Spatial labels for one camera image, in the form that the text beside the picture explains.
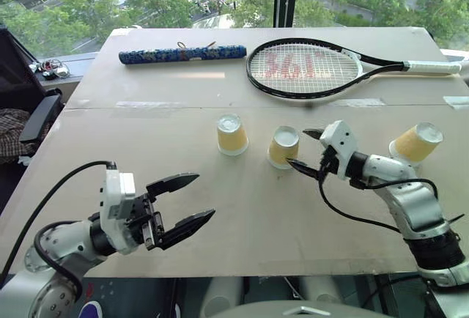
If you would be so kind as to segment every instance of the blue tube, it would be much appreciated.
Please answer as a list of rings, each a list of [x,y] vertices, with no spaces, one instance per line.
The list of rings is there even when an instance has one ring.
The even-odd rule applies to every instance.
[[[123,64],[145,64],[164,62],[184,62],[201,59],[234,59],[243,58],[246,48],[243,45],[224,45],[219,47],[155,49],[154,51],[127,51],[119,53]]]

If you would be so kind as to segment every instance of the floor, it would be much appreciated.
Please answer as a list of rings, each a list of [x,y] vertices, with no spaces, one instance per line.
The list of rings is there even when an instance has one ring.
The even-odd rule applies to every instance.
[[[375,288],[372,276],[336,276],[336,283],[347,305],[359,306]],[[248,292],[244,303],[265,300],[292,300],[292,290],[282,277],[247,279]],[[112,318],[167,318],[171,306],[172,279],[150,278],[86,278],[84,295],[75,305],[70,317],[78,317],[80,307],[88,300],[97,300],[103,307],[104,317]],[[180,279],[177,290],[177,303],[182,318],[198,318],[204,294],[210,278]],[[393,292],[398,314],[392,317],[416,318],[424,316],[424,302],[421,298],[425,286],[419,280],[394,285]],[[381,311],[379,300],[374,307]]]

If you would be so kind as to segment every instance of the upside-down cup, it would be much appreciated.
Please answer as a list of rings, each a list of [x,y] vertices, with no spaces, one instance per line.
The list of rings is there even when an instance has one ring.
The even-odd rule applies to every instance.
[[[277,169],[292,168],[286,158],[296,159],[298,157],[298,144],[300,136],[293,127],[281,126],[273,134],[267,151],[267,159]]]
[[[429,122],[421,122],[389,144],[393,158],[418,166],[443,140],[443,133]]]
[[[236,114],[220,117],[217,124],[218,149],[224,155],[240,155],[249,145],[241,118]]]

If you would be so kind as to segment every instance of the racket frame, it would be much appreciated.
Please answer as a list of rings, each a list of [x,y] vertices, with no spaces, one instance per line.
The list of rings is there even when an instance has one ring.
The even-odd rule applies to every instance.
[[[263,51],[266,48],[274,47],[277,45],[291,45],[295,43],[302,44],[302,45],[317,45],[319,47],[328,48],[328,49],[331,49],[332,51],[336,51],[336,52],[347,55],[352,60],[356,61],[356,63],[358,64],[359,71],[358,71],[357,77],[349,81],[345,85],[342,85],[333,89],[321,91],[321,92],[285,92],[279,89],[273,89],[269,86],[265,86],[261,84],[260,82],[258,82],[258,80],[256,80],[255,77],[252,76],[251,62],[253,58],[260,51]],[[377,65],[380,67],[373,69],[367,73],[363,73],[363,67],[361,65],[361,62]],[[249,57],[246,60],[246,73],[248,74],[248,79],[256,88],[260,89],[263,92],[268,93],[269,95],[282,97],[282,98],[292,98],[296,100],[308,100],[308,99],[314,99],[314,98],[327,97],[327,96],[339,93],[341,91],[344,91],[345,89],[359,83],[360,81],[366,80],[367,78],[370,78],[371,76],[376,75],[378,73],[389,73],[389,72],[405,71],[405,70],[406,70],[406,67],[405,67],[404,62],[395,62],[392,60],[378,59],[372,56],[367,56],[367,55],[358,53],[356,51],[352,51],[345,47],[341,47],[340,45],[335,45],[333,43],[329,43],[326,41],[315,40],[311,38],[302,38],[302,37],[281,38],[278,40],[266,42],[260,45],[259,47],[257,47],[256,49],[254,49],[251,52],[251,54],[249,54]]]

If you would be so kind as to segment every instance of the black office chair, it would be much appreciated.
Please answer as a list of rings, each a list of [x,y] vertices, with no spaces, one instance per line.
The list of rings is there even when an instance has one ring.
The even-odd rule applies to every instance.
[[[46,91],[29,68],[37,60],[0,24],[0,108],[28,111],[31,116],[20,136],[21,143],[42,141],[44,131],[62,110],[62,93]],[[16,161],[0,164],[0,213],[26,167]]]

